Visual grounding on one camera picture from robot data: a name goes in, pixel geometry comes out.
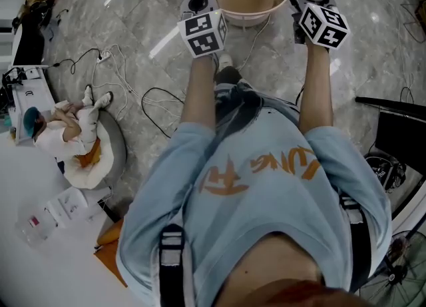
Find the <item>desk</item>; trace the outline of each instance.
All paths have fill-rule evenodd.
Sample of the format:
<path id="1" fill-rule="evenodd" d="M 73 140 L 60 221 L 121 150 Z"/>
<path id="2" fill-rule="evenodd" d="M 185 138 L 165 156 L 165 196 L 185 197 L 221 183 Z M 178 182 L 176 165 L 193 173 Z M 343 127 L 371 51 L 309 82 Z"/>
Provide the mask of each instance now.
<path id="1" fill-rule="evenodd" d="M 13 85 L 12 89 L 15 107 L 9 108 L 9 116 L 11 117 L 12 125 L 16 128 L 16 145 L 31 139 L 31 136 L 27 135 L 23 126 L 25 111 L 29 107 L 36 107 L 43 115 L 49 116 L 51 109 L 55 106 L 55 101 L 52 98 L 43 73 L 43 66 L 24 65 L 20 68 L 31 70 L 31 74 L 27 73 L 27 76 L 32 77 L 32 79 L 23 80 L 22 85 Z"/>

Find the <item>orange cloth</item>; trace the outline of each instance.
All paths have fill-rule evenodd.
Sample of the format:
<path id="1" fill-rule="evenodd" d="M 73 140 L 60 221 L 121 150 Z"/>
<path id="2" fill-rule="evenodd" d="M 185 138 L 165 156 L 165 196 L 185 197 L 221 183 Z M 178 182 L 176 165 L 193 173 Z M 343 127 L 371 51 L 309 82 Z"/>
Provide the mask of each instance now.
<path id="1" fill-rule="evenodd" d="M 75 156 L 82 168 L 89 166 L 90 164 L 96 164 L 101 159 L 101 140 L 99 138 L 96 139 L 95 144 L 91 151 L 85 155 L 76 155 Z"/>
<path id="2" fill-rule="evenodd" d="M 118 238 L 124 219 L 120 219 L 117 223 L 112 225 L 104 234 L 98 237 L 97 243 L 102 246 L 100 250 L 95 253 L 95 256 L 112 272 L 121 283 L 127 287 L 126 282 L 122 279 L 115 262 L 115 256 L 118 248 Z"/>

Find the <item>black strap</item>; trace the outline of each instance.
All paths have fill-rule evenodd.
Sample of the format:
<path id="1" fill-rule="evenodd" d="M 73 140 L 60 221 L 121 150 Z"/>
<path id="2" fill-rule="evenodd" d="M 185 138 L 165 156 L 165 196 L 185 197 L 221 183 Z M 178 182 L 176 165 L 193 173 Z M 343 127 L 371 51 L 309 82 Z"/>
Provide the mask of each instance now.
<path id="1" fill-rule="evenodd" d="M 347 212 L 352 237 L 352 278 L 349 291 L 356 292 L 366 282 L 371 269 L 371 243 L 367 220 L 361 206 L 346 194 L 339 196 Z"/>
<path id="2" fill-rule="evenodd" d="M 177 224 L 170 224 L 160 234 L 160 298 L 162 307 L 184 307 L 184 230 Z"/>

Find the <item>black fan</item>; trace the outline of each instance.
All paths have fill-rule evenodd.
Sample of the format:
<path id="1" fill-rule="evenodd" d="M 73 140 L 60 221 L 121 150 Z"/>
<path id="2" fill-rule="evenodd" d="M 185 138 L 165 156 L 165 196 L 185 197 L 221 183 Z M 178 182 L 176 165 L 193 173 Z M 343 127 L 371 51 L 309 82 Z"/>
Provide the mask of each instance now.
<path id="1" fill-rule="evenodd" d="M 393 236 L 385 260 L 359 295 L 378 307 L 406 307 L 424 294 L 425 284 L 426 237 L 404 231 Z"/>

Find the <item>sneaker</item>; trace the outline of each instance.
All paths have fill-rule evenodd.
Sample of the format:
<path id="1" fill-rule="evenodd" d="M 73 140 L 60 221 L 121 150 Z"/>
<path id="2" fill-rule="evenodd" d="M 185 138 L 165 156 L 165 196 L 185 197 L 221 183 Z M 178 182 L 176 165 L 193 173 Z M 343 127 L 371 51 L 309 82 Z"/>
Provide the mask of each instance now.
<path id="1" fill-rule="evenodd" d="M 92 92 L 92 86 L 87 85 L 85 89 L 85 97 L 82 100 L 84 106 L 93 106 L 93 92 Z"/>
<path id="2" fill-rule="evenodd" d="M 105 108 L 108 106 L 112 100 L 114 99 L 114 95 L 112 91 L 109 91 L 107 94 L 102 95 L 94 104 L 95 108 Z"/>
<path id="3" fill-rule="evenodd" d="M 226 67 L 232 67 L 234 63 L 232 62 L 232 58 L 229 54 L 221 54 L 219 58 L 219 69 L 218 71 L 222 71 Z"/>

